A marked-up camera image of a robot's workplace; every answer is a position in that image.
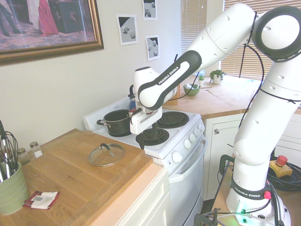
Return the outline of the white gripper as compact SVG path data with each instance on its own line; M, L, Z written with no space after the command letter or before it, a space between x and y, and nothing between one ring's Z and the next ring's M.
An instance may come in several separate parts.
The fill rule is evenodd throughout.
M136 134L136 141L141 149L144 149L143 131L152 126L152 139L157 139L158 123L162 117L162 108L151 113L142 112L142 109L133 108L129 110L130 132Z

